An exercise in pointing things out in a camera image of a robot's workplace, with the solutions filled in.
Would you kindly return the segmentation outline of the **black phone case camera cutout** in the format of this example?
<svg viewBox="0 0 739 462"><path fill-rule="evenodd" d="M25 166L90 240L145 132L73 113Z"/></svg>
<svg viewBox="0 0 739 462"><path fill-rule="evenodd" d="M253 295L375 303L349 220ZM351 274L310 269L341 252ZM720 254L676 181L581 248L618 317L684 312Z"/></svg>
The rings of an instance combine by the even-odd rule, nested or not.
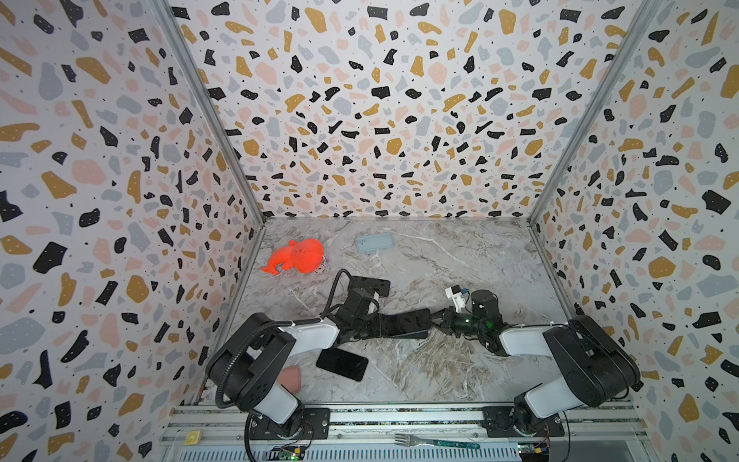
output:
<svg viewBox="0 0 739 462"><path fill-rule="evenodd" d="M380 317L379 336L387 339L426 339L433 327L429 309Z"/></svg>

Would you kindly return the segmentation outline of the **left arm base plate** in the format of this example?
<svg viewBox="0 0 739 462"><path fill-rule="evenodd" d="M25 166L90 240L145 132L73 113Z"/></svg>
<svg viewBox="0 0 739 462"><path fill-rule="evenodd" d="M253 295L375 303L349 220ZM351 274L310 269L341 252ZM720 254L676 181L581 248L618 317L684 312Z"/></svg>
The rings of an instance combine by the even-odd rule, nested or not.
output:
<svg viewBox="0 0 739 462"><path fill-rule="evenodd" d="M326 440L330 421L331 410L327 407L299 407L285 423L257 416L246 436L251 441Z"/></svg>

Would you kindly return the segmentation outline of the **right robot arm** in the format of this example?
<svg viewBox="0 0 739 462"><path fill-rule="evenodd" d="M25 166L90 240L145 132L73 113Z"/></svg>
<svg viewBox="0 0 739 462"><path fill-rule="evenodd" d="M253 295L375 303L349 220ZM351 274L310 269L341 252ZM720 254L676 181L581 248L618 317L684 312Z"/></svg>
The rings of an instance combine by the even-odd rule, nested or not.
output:
<svg viewBox="0 0 739 462"><path fill-rule="evenodd" d="M451 306L431 316L446 335L470 338L495 356L541 356L558 367L554 380L514 398L512 420L521 431L561 412L624 398L640 383L635 361L587 315L565 323L512 325L504 321L498 296L490 291L471 293L453 286L446 295Z"/></svg>

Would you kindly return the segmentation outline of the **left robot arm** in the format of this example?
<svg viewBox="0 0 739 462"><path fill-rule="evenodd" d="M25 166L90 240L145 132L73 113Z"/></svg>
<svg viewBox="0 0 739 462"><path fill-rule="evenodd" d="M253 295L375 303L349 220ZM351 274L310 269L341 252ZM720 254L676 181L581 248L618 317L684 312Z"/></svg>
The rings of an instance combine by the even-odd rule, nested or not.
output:
<svg viewBox="0 0 739 462"><path fill-rule="evenodd" d="M363 327L381 327L377 292L352 288L343 303L319 318L277 321L264 313L250 316L209 361L207 377L216 385L219 409L236 407L290 427L303 404L278 377L288 360L305 352L334 350L358 340Z"/></svg>

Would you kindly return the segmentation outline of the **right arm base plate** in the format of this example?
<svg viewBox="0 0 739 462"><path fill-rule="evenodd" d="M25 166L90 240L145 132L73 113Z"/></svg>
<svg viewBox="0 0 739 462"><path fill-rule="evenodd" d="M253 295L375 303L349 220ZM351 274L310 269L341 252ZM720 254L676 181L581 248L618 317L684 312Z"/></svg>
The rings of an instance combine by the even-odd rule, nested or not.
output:
<svg viewBox="0 0 739 462"><path fill-rule="evenodd" d="M556 416L546 419L523 410L521 406L496 405L482 408L483 427L489 438L563 437L566 431Z"/></svg>

